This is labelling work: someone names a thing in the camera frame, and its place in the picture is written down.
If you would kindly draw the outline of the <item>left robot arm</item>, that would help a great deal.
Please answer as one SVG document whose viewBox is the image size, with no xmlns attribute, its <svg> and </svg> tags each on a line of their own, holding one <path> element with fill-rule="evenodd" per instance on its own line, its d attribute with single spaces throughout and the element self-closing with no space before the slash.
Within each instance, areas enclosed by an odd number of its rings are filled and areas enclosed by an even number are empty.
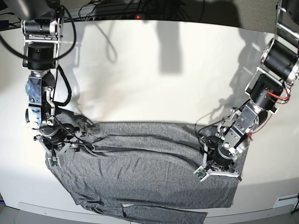
<svg viewBox="0 0 299 224">
<path fill-rule="evenodd" d="M 290 100 L 291 88 L 299 78 L 299 33 L 284 24 L 285 16 L 299 23 L 297 0 L 280 0 L 277 4 L 274 37 L 245 89 L 249 99 L 216 122 L 215 133 L 205 134 L 205 127 L 197 131 L 204 152 L 202 165 L 194 174 L 201 182 L 210 176 L 234 177 L 240 181 L 235 163 L 248 149 L 252 134 L 266 124 L 269 114 L 275 114 L 280 105 Z"/>
</svg>

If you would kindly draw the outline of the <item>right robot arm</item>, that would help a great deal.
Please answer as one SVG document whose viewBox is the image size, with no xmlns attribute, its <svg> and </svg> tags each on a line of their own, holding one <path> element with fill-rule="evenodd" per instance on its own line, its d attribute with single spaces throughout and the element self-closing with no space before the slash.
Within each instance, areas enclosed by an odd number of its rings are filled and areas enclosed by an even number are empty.
<svg viewBox="0 0 299 224">
<path fill-rule="evenodd" d="M 71 87 L 59 60 L 67 56 L 76 44 L 76 28 L 68 9 L 58 0 L 6 0 L 4 4 L 21 20 L 23 51 L 14 50 L 1 38 L 0 42 L 12 54 L 22 59 L 30 70 L 26 83 L 28 108 L 25 118 L 32 130 L 38 131 L 34 140 L 40 142 L 50 167 L 61 167 L 68 149 L 79 151 L 85 143 L 79 128 L 61 123 L 59 108 L 71 100 Z M 73 43 L 60 54 L 64 17 L 68 16 L 73 30 Z"/>
</svg>

